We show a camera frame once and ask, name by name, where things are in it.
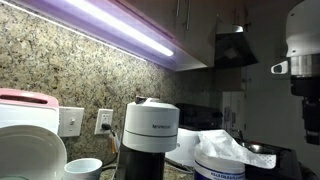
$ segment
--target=electrical outlet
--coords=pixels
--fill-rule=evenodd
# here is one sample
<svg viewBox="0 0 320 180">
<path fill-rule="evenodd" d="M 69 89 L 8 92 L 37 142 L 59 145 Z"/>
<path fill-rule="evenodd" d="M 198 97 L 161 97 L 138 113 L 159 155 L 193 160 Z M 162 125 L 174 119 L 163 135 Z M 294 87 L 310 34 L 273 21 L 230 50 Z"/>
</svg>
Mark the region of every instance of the electrical outlet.
<svg viewBox="0 0 320 180">
<path fill-rule="evenodd" d="M 110 130 L 105 131 L 105 130 L 101 129 L 101 125 L 102 124 L 109 124 L 111 126 L 112 115 L 113 115 L 112 109 L 99 109 L 94 134 L 109 134 L 110 133 Z"/>
<path fill-rule="evenodd" d="M 59 107 L 58 136 L 80 136 L 84 108 Z"/>
</svg>

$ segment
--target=nespresso machine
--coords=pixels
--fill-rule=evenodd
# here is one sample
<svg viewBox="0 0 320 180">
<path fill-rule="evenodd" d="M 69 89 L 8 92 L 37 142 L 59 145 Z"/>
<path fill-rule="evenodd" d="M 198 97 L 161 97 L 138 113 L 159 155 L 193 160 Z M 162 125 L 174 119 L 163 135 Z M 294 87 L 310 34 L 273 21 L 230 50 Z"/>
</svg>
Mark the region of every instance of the nespresso machine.
<svg viewBox="0 0 320 180">
<path fill-rule="evenodd" d="M 165 153 L 177 146 L 179 109 L 137 97 L 127 105 L 117 180 L 162 180 Z"/>
</svg>

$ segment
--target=granite backsplash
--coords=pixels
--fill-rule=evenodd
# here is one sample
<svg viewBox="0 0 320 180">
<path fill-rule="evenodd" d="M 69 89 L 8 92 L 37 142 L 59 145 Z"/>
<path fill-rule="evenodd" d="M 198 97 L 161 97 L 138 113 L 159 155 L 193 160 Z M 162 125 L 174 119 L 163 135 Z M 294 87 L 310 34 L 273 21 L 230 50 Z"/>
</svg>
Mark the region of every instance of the granite backsplash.
<svg viewBox="0 0 320 180">
<path fill-rule="evenodd" d="M 168 103 L 218 107 L 206 73 L 177 73 L 0 4 L 0 88 L 56 97 L 60 106 L 84 107 L 81 135 L 63 138 L 68 160 L 113 158 L 108 136 L 93 135 L 99 108 L 114 110 L 121 134 L 125 106 L 136 95 Z"/>
</svg>

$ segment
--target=kitchen wall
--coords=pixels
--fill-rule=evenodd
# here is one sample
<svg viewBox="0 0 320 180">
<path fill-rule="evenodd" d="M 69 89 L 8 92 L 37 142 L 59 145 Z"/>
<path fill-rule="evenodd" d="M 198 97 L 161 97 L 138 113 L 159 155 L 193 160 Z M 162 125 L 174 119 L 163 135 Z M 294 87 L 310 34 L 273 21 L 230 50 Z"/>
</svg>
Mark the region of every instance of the kitchen wall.
<svg viewBox="0 0 320 180">
<path fill-rule="evenodd" d="M 249 0 L 248 39 L 259 64 L 248 67 L 247 138 L 295 149 L 299 161 L 320 177 L 320 147 L 306 144 L 302 97 L 291 94 L 289 76 L 276 76 L 270 67 L 285 60 L 288 11 L 299 0 Z"/>
<path fill-rule="evenodd" d="M 205 73 L 175 73 L 0 4 L 0 88 L 56 97 L 60 106 L 84 107 L 80 137 L 63 138 L 69 160 L 113 158 L 108 136 L 94 136 L 99 108 L 114 110 L 120 134 L 125 105 L 136 95 L 168 103 L 218 107 Z"/>
</svg>

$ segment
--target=countertop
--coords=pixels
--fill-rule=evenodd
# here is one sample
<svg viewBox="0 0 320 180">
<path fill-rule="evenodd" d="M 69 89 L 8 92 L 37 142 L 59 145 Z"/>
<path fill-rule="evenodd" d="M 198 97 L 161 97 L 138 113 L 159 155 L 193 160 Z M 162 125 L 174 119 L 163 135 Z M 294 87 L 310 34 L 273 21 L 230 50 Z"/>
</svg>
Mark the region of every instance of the countertop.
<svg viewBox="0 0 320 180">
<path fill-rule="evenodd" d="M 101 173 L 100 180 L 111 180 L 112 175 L 114 174 L 115 170 L 106 170 Z M 181 173 L 169 166 L 165 166 L 164 168 L 164 180 L 193 180 L 193 174 L 184 174 Z"/>
</svg>

